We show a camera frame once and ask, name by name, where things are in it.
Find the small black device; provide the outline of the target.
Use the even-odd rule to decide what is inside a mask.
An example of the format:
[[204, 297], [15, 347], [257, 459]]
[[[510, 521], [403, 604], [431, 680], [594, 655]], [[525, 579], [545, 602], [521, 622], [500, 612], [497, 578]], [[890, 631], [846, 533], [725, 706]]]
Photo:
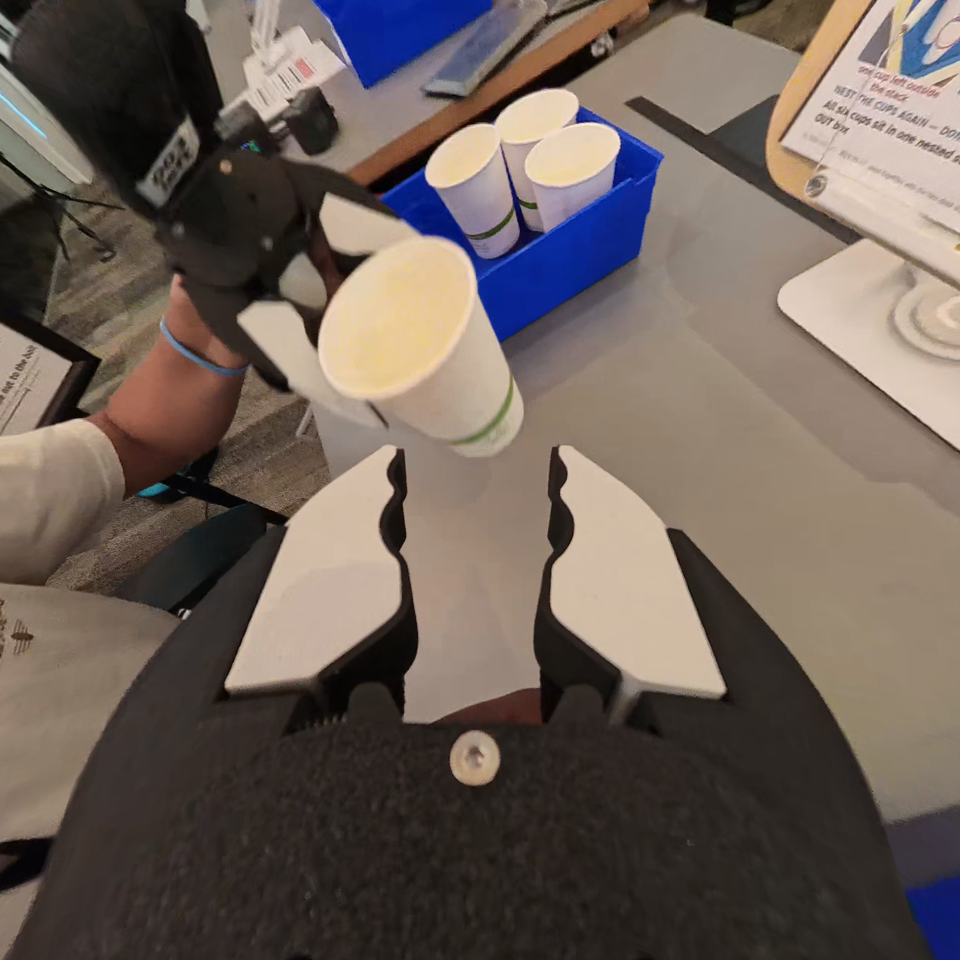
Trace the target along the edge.
[[287, 134], [307, 157], [326, 153], [340, 133], [335, 111], [317, 86], [300, 90], [281, 114]]

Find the person's left forearm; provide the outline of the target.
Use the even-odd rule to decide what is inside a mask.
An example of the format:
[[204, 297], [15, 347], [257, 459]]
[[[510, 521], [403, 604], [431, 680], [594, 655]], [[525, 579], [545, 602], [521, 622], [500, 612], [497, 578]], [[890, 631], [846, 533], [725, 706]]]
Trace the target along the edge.
[[117, 454], [126, 497], [218, 446], [234, 419], [245, 377], [222, 378], [194, 366], [159, 333], [105, 408], [88, 418]]

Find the large framed marker poster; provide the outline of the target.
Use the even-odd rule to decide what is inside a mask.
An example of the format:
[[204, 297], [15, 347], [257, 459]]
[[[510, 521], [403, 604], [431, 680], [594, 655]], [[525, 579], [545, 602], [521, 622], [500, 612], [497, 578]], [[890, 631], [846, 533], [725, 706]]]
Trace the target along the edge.
[[82, 415], [79, 403], [100, 359], [43, 324], [1, 318], [1, 436], [16, 436]]

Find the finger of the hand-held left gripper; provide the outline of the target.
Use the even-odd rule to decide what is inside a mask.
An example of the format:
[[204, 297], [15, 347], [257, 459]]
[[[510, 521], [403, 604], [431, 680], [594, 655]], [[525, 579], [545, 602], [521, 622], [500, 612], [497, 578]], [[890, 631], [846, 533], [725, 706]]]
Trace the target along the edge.
[[302, 251], [314, 234], [323, 232], [339, 255], [368, 256], [420, 236], [367, 187], [331, 169], [300, 169], [299, 199], [303, 209]]
[[237, 316], [239, 328], [314, 412], [324, 410], [373, 430], [388, 426], [366, 401], [342, 396], [322, 369], [317, 346], [307, 336], [301, 314], [286, 300], [256, 301]]

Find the white paper cup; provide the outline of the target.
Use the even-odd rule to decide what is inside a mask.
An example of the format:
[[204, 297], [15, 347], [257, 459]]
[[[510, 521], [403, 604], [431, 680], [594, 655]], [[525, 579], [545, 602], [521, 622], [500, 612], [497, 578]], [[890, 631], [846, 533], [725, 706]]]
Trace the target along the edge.
[[493, 124], [451, 134], [431, 154], [424, 175], [479, 258], [501, 258], [517, 245], [519, 216]]
[[414, 235], [342, 283], [318, 332], [318, 362], [343, 398], [367, 402], [463, 457], [510, 445], [523, 400], [458, 244]]
[[525, 162], [534, 147], [549, 135], [574, 124], [580, 110], [577, 96], [565, 88], [529, 93], [506, 106], [494, 121], [519, 213], [528, 230], [544, 231], [532, 181]]
[[534, 146], [524, 171], [546, 233], [613, 188], [620, 150], [618, 131], [596, 122], [565, 126]]

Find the grey pouch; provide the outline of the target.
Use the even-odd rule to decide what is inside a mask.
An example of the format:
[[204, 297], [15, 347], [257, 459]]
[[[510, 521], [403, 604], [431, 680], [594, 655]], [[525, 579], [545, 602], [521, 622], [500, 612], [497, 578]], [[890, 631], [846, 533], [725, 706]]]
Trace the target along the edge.
[[495, 2], [422, 92], [441, 99], [471, 96], [542, 26], [547, 13], [545, 1]]

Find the cream shirt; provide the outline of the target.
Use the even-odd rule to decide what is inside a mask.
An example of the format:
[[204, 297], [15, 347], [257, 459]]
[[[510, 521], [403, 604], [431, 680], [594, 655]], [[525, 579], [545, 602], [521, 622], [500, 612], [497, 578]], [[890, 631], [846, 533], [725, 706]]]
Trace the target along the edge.
[[122, 503], [98, 428], [76, 419], [1, 443], [1, 839], [56, 833], [121, 699], [171, 614], [46, 585]]

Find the person's right hand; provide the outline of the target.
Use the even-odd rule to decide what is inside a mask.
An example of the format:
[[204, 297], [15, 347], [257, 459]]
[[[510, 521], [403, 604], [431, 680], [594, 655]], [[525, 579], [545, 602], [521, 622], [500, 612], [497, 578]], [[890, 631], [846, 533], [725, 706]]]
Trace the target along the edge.
[[437, 725], [470, 726], [486, 729], [494, 726], [539, 726], [543, 724], [542, 695], [539, 688], [523, 688], [483, 702], [464, 706], [434, 721]]

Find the person's left hand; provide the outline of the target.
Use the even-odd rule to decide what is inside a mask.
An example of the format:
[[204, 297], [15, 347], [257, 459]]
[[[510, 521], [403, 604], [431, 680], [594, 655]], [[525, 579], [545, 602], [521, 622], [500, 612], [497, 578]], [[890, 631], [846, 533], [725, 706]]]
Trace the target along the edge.
[[179, 273], [173, 274], [163, 316], [174, 337], [194, 353], [225, 367], [248, 364], [245, 357], [231, 350], [211, 332], [187, 294]]

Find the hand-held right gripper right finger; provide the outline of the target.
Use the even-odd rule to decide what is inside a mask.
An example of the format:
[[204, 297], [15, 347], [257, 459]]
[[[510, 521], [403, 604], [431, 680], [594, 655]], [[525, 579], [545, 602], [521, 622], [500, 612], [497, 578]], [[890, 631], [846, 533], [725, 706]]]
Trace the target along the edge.
[[545, 714], [587, 686], [610, 724], [648, 693], [727, 694], [668, 528], [628, 486], [570, 445], [550, 454], [547, 539], [534, 617]]

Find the printed instruction sheet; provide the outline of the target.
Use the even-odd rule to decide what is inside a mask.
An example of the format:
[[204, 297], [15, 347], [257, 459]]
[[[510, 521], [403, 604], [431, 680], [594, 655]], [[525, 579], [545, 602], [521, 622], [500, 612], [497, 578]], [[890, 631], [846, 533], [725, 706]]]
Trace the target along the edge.
[[959, 3], [835, 2], [783, 90], [777, 145], [958, 232]]

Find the blue plastic bin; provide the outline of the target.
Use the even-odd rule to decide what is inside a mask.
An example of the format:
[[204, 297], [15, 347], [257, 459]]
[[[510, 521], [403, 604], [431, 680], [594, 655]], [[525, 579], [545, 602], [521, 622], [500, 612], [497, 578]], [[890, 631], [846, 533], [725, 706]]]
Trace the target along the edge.
[[492, 1], [316, 1], [366, 90], [485, 16]]
[[479, 296], [503, 342], [637, 258], [642, 249], [663, 155], [591, 110], [580, 122], [618, 133], [621, 149], [611, 189], [547, 233], [522, 224], [517, 244], [496, 259], [480, 258], [420, 169], [381, 196], [410, 227], [459, 244], [468, 254]]

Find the wood-edged table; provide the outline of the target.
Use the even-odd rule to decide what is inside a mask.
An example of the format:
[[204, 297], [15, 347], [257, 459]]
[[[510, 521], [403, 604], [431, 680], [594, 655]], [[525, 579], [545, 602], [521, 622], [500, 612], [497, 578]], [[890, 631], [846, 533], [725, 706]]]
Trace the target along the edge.
[[550, 73], [575, 54], [587, 52], [603, 34], [630, 30], [649, 16], [642, 1], [594, 2], [543, 24], [523, 49], [514, 53], [469, 97], [444, 100], [428, 97], [424, 84], [466, 39], [460, 30], [420, 57], [366, 88], [350, 67], [328, 78], [321, 90], [340, 125], [333, 145], [308, 156], [291, 138], [282, 145], [291, 160], [324, 165], [370, 186], [432, 149], [447, 136], [486, 115], [497, 115], [516, 95], [533, 90], [540, 81], [563, 86]]

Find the blue wristband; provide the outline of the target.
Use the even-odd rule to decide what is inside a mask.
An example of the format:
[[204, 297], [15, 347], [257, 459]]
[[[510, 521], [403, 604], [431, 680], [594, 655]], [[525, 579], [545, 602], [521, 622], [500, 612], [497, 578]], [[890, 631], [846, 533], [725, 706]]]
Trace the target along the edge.
[[250, 368], [249, 364], [245, 364], [244, 366], [221, 366], [194, 352], [174, 337], [169, 329], [165, 316], [162, 316], [159, 321], [159, 330], [162, 338], [176, 354], [213, 376], [219, 378], [239, 378], [244, 376]]

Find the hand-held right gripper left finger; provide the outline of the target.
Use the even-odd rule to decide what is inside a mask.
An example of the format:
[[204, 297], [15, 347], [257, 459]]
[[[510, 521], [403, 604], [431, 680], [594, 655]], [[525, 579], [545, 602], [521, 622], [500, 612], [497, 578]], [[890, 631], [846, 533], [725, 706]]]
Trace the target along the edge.
[[373, 683], [403, 714], [418, 652], [406, 495], [404, 451], [384, 445], [294, 514], [226, 675], [230, 698], [304, 694], [344, 714]]

